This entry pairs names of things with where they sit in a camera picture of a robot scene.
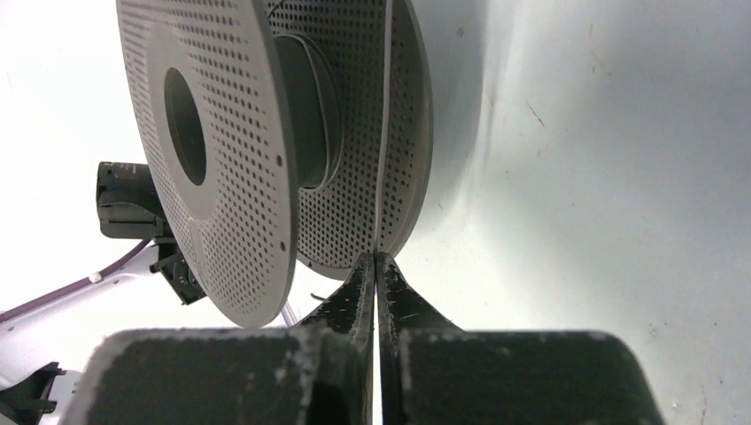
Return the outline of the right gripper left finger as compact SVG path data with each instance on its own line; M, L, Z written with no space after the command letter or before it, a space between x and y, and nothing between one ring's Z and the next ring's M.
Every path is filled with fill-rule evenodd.
M289 328L121 331L95 350L65 424L369 424L375 262Z

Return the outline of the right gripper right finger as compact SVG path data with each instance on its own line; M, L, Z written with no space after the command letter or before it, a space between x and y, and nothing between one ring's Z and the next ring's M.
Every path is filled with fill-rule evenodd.
M376 257L386 424L661 424L644 373L594 330L469 331Z

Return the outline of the dark grey cable spool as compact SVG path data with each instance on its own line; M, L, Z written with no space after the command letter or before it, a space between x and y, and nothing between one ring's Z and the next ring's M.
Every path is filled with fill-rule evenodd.
M119 1L151 176L198 285L243 328L297 264L395 255L430 175L428 60L408 1Z

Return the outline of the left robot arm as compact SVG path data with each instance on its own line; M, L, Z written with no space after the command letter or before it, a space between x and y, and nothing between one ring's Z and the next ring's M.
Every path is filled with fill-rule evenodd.
M101 233L133 240L112 264L1 314L1 422L53 424L77 390L79 367L70 364L130 316L154 290L157 303L187 306L205 297L178 247L145 164L102 162L97 169Z

